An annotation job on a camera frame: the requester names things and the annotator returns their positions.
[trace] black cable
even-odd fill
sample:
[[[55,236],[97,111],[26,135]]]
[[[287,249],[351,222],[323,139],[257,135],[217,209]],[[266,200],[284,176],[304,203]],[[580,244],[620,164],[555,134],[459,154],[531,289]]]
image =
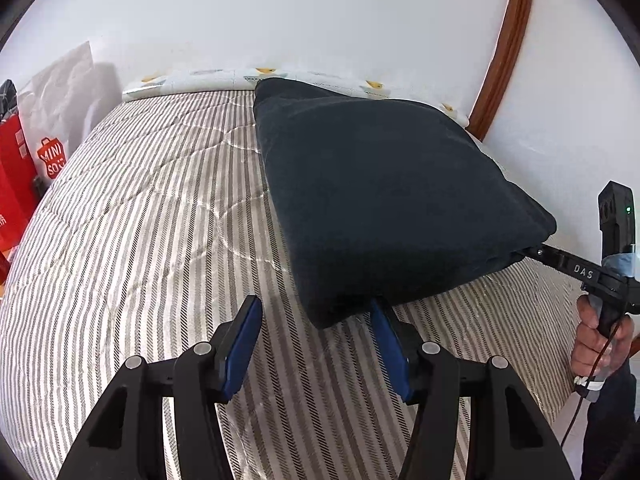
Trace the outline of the black cable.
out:
[[[589,374],[589,377],[587,378],[587,382],[584,385],[584,387],[586,389],[589,389],[589,383],[593,379],[593,374],[595,373],[596,368],[598,367],[598,363],[600,362],[601,357],[604,355],[604,352],[607,349],[607,347],[609,346],[609,344],[611,343],[611,341],[613,341],[613,338],[616,335],[616,332],[618,331],[618,327],[620,326],[620,323],[622,322],[623,317],[620,317],[620,319],[616,321],[616,324],[614,325],[613,330],[611,331],[611,335],[609,336],[609,339],[607,339],[607,344],[604,345],[604,348],[602,350],[600,350],[600,353],[598,354],[598,357],[596,358],[596,361],[593,364],[593,368],[591,368],[591,373]],[[572,418],[571,422],[569,422],[569,427],[566,429],[566,433],[564,434],[564,437],[562,438],[562,442],[560,443],[560,447],[564,447],[564,443],[566,442],[566,438],[569,436],[569,432],[571,431],[571,428],[574,426],[575,419],[578,418],[578,413],[580,413],[580,407],[582,406],[582,401],[583,400],[584,400],[584,397],[580,397],[580,400],[578,401],[578,406],[575,409],[574,418]]]

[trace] bed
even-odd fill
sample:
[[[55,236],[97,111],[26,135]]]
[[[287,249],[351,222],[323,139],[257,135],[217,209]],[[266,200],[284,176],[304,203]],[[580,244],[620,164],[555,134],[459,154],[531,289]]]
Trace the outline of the bed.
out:
[[[218,418],[236,479],[395,478],[415,416],[390,388],[368,315],[306,319],[255,139],[250,90],[118,106],[37,209],[0,308],[0,431],[52,479],[130,355],[176,357],[247,294],[264,321],[244,386]],[[572,389],[577,282],[535,262],[396,307],[455,355],[504,355],[552,421]],[[165,459],[179,478],[172,405]],[[461,400],[452,478],[463,478]]]

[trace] hand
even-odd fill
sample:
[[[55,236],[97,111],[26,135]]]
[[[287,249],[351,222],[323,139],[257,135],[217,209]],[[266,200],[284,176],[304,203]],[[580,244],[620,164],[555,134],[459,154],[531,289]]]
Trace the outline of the hand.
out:
[[[574,350],[571,352],[571,370],[580,377],[588,377],[598,354],[607,343],[607,338],[598,332],[598,316],[589,303],[588,296],[581,296],[576,303],[580,315],[580,325],[575,329]],[[610,373],[615,372],[625,362],[631,348],[634,322],[629,316],[623,317],[611,345],[598,362],[594,375],[609,365]]]

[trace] wooden bed frame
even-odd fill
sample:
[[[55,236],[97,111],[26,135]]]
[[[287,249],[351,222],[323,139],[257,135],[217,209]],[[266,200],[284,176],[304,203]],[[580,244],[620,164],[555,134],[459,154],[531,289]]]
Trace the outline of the wooden bed frame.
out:
[[[494,58],[469,117],[467,129],[479,140],[483,140],[489,131],[511,79],[527,30],[532,1],[509,0],[507,4]]]

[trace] dark blue cushion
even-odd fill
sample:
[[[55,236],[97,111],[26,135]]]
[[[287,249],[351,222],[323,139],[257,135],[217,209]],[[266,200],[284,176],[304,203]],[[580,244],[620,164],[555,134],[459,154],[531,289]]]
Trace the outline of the dark blue cushion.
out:
[[[522,259],[554,218],[428,105],[270,78],[254,114],[266,177],[310,320],[449,290]]]

